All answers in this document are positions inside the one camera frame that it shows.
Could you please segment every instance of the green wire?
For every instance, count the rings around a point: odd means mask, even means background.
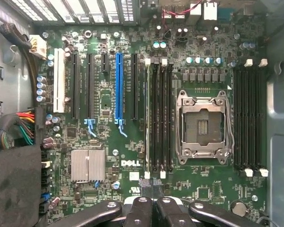
[[[28,135],[25,133],[25,131],[24,131],[24,129],[23,129],[22,126],[20,126],[20,129],[21,129],[22,135],[23,135],[23,137],[24,137],[26,143],[27,143],[28,145],[33,145],[31,139],[30,139],[30,138],[28,137]]]

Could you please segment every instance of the gray cable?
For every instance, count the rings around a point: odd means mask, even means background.
[[[260,217],[256,222],[257,222],[258,224],[260,224],[262,220],[270,221],[270,222],[273,223],[276,227],[280,227],[275,221],[273,221],[272,219],[270,219],[270,218],[268,218],[268,217],[265,217],[265,216]]]

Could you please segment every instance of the white pci slot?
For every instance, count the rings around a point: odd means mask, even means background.
[[[65,98],[65,51],[61,48],[54,50],[53,69],[53,112],[64,113]]]

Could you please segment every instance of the green circuit board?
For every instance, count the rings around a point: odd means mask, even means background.
[[[65,48],[62,36],[68,38],[80,56],[80,111],[78,119],[71,117],[71,108],[65,104],[65,113],[53,113],[53,68],[47,62],[40,65],[39,75],[47,78],[46,101],[41,104],[48,114],[60,117],[60,129],[53,130],[53,125],[47,126],[47,136],[53,137],[55,147],[51,153],[52,168],[52,197],[59,197],[61,202],[56,210],[51,211],[50,222],[74,212],[92,206],[102,200],[114,199],[123,201],[133,195],[140,195],[138,180],[144,178],[145,171],[145,98],[146,86],[145,59],[150,57],[167,58],[173,61],[171,111],[172,122],[175,120],[175,101],[180,90],[185,90],[193,97],[216,97],[219,91],[226,92],[231,104],[233,102],[233,74],[227,66],[233,60],[249,55],[262,55],[260,49],[256,51],[241,50],[239,45],[244,41],[257,42],[257,38],[264,33],[264,22],[260,17],[253,17],[242,24],[218,24],[219,30],[189,30],[188,40],[185,45],[176,45],[173,38],[163,39],[163,34],[156,36],[155,25],[146,27],[100,27],[100,26],[65,26],[42,28],[49,33],[47,40],[47,54],[54,54],[54,48]],[[179,26],[170,25],[169,29],[175,34]],[[92,37],[87,39],[84,32],[90,30]],[[114,32],[120,37],[114,38]],[[200,45],[200,37],[206,36],[208,41]],[[154,50],[154,42],[165,41],[164,50]],[[108,72],[101,71],[101,53],[108,55]],[[115,53],[124,55],[124,100],[123,118],[124,133],[119,132],[115,125]],[[131,119],[132,87],[131,87],[131,54],[138,54],[138,97],[137,119]],[[93,111],[96,123],[94,133],[89,134],[84,120],[88,116],[88,54],[93,54],[95,83]],[[187,57],[221,58],[219,67],[188,66]],[[74,83],[71,74],[71,62],[65,61],[65,96],[71,97]],[[186,78],[192,73],[218,74],[225,76],[223,81],[195,81]],[[175,146],[175,126],[171,127],[171,145]],[[97,187],[95,182],[75,183],[71,180],[71,151],[72,150],[103,150],[105,152],[105,180]],[[172,153],[173,171],[162,179],[164,192],[183,199],[199,199],[209,201],[229,210],[232,201],[240,200],[248,208],[248,218],[256,220],[259,212],[266,209],[266,178],[261,176],[246,177],[238,175],[233,167],[233,160],[229,157],[224,165],[215,158],[191,158],[181,165],[174,151]],[[120,187],[113,189],[112,184],[118,181]]]

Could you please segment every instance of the sticker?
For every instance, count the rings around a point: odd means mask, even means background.
[[[129,180],[130,181],[138,181],[140,179],[139,172],[129,172]]]

